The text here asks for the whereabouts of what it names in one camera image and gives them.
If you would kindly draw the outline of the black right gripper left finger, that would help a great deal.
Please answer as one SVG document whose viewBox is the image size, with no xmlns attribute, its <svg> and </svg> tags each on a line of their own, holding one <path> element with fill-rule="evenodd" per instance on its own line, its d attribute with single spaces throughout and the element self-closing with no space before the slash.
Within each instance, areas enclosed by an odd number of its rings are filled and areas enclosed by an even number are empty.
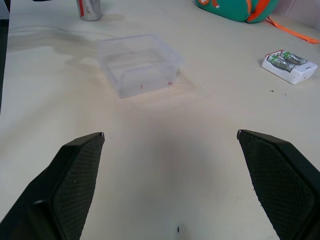
<svg viewBox="0 0 320 240">
<path fill-rule="evenodd" d="M 0 223 L 2 240 L 78 240 L 96 188 L 105 136 L 63 145 L 21 193 Z"/>
</svg>

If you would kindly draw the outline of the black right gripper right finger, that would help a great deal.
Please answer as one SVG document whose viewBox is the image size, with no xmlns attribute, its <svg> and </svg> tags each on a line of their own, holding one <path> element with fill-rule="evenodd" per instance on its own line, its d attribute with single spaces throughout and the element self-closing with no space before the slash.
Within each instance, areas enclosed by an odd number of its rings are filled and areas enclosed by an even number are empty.
<svg viewBox="0 0 320 240">
<path fill-rule="evenodd" d="M 320 238 L 320 172 L 290 142 L 239 130 L 253 189 L 281 240 Z"/>
</svg>

